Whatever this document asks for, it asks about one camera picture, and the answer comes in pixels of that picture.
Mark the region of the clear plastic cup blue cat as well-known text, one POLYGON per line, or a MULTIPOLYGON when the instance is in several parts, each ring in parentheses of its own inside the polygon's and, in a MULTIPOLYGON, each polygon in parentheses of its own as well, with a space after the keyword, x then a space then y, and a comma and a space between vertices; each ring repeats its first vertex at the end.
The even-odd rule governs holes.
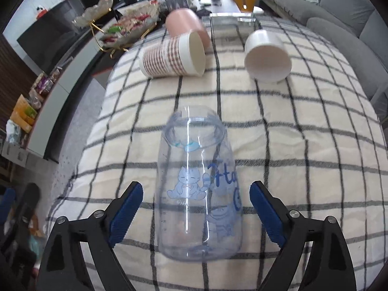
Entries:
POLYGON ((159 251, 170 259, 226 259, 241 248, 234 154, 226 127, 210 108, 183 106, 162 130, 154 212, 159 251))

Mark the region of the white cup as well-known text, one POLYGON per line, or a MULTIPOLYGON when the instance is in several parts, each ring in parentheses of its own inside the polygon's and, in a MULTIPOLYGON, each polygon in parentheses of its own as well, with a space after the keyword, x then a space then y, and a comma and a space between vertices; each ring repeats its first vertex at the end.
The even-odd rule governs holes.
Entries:
POLYGON ((248 75, 261 83, 282 81, 292 69, 282 40, 267 30, 256 30, 247 38, 244 65, 248 75))

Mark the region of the plaid paper cup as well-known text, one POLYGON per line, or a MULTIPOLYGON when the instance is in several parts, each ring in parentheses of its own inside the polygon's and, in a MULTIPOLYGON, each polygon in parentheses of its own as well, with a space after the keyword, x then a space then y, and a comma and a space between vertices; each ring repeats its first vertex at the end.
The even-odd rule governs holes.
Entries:
POLYGON ((167 76, 201 77, 206 55, 197 32, 188 32, 148 47, 139 55, 139 67, 148 78, 167 76))

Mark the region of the clear glass cup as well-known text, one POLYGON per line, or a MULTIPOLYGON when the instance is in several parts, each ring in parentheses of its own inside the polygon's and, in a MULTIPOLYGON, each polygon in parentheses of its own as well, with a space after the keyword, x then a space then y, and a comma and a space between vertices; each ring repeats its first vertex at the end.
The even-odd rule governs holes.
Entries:
POLYGON ((212 13, 210 32, 213 46, 221 42, 238 44, 245 49, 248 37, 262 28, 253 13, 212 13))

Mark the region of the pink cup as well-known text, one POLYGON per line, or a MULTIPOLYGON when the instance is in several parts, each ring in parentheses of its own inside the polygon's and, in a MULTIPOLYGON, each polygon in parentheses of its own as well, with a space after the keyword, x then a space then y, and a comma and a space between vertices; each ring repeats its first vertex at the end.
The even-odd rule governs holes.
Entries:
POLYGON ((173 10, 166 17, 165 25, 172 38, 188 32, 197 32, 204 49, 210 46, 210 37, 201 19, 189 8, 173 10))

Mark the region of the white grey tv cabinet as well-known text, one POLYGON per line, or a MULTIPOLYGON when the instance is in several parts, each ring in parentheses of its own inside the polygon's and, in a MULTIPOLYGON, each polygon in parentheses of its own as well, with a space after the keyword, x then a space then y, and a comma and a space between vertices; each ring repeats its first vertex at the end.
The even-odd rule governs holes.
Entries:
POLYGON ((45 99, 33 129, 29 133, 26 143, 26 150, 29 153, 45 160, 49 159, 50 148, 70 100, 101 55, 102 52, 97 43, 90 40, 60 75, 45 99))

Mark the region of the black television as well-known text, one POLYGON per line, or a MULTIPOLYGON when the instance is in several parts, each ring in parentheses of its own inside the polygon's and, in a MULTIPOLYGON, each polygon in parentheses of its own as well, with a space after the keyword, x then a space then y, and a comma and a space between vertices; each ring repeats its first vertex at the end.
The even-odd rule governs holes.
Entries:
POLYGON ((73 20, 82 15, 83 5, 63 1, 36 20, 17 42, 33 62, 49 74, 65 56, 87 43, 86 28, 78 28, 73 20))

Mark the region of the grey sofa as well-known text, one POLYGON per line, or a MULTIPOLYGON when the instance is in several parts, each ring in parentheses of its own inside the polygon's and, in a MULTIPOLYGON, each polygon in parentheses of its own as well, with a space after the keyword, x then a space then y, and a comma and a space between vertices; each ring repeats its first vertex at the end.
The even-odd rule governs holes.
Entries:
POLYGON ((332 42, 348 60, 366 96, 387 103, 387 24, 369 0, 263 0, 281 17, 332 42))

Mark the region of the white shell bowl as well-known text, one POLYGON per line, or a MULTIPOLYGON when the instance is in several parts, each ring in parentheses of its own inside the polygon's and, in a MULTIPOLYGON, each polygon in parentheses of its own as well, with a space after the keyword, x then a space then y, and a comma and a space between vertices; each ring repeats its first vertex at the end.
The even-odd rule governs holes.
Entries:
POLYGON ((72 22, 74 26, 83 28, 89 26, 102 16, 109 13, 113 6, 113 0, 100 0, 98 4, 86 8, 81 16, 77 16, 72 22))

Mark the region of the snack tray gold stand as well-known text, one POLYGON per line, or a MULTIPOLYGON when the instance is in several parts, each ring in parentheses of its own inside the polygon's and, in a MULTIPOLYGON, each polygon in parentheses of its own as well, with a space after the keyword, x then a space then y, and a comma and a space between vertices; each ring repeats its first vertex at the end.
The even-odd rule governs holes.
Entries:
POLYGON ((91 31, 98 48, 103 52, 110 52, 111 57, 116 51, 127 51, 137 40, 143 39, 154 30, 159 22, 160 0, 147 0, 123 7, 117 10, 122 15, 107 29, 100 29, 102 36, 95 37, 91 24, 91 31))

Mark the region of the clear snack jar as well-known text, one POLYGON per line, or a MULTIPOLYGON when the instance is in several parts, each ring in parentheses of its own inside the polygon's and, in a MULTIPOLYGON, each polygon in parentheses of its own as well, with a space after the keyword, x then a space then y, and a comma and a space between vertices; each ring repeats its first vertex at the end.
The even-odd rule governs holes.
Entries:
POLYGON ((172 11, 179 8, 189 8, 187 0, 165 0, 168 11, 172 11))

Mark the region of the black coffee table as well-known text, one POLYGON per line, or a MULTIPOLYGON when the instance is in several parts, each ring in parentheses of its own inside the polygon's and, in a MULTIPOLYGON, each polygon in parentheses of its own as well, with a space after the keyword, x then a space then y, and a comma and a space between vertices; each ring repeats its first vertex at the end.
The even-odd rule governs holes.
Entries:
POLYGON ((230 15, 240 13, 240 10, 234 0, 191 0, 198 9, 207 9, 211 13, 221 13, 230 15))

